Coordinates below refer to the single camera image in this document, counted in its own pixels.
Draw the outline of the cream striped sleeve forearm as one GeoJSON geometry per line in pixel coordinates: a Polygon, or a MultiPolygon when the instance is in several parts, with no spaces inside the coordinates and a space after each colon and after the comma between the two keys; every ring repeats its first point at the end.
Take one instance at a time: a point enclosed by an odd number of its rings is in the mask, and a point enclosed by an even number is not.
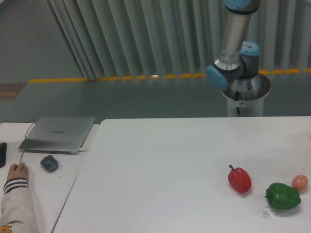
{"type": "Polygon", "coordinates": [[[25,178],[8,180],[3,188],[0,231],[2,233],[37,233],[32,194],[25,178]]]}

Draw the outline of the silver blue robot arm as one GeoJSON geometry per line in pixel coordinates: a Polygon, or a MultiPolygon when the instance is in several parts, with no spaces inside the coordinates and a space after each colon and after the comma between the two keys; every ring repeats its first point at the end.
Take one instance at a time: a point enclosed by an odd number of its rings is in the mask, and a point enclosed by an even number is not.
{"type": "Polygon", "coordinates": [[[221,46],[214,64],[207,67],[209,81],[224,89],[236,79],[251,78],[259,69],[259,46],[245,41],[251,14],[258,10],[259,0],[225,0],[229,11],[221,46]]]}

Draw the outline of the person's hand on mouse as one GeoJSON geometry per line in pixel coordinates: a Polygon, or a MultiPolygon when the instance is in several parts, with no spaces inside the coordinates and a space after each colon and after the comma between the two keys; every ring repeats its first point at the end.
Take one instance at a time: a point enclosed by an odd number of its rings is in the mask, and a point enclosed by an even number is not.
{"type": "Polygon", "coordinates": [[[29,169],[26,163],[12,164],[8,171],[7,182],[16,179],[29,180],[29,169]]]}

